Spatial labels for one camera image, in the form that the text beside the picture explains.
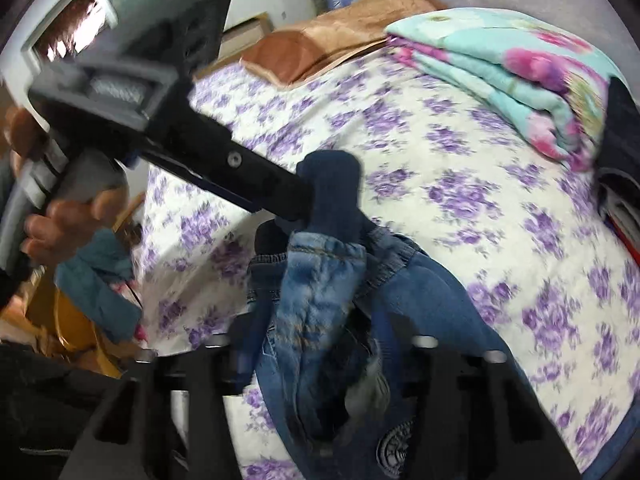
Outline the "person left hand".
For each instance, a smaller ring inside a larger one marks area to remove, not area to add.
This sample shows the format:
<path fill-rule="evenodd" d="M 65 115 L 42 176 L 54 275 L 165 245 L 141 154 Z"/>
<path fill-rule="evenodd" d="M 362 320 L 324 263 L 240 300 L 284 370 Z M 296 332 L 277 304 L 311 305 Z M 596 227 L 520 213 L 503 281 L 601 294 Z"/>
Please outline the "person left hand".
<path fill-rule="evenodd" d="M 28 110 L 11 106 L 6 112 L 3 134 L 10 148 L 10 166 L 17 177 L 43 128 Z M 102 191 L 88 202 L 54 200 L 45 214 L 32 214 L 26 219 L 22 252 L 35 263 L 55 266 L 73 257 L 98 229 L 110 228 L 128 200 L 127 181 Z"/>

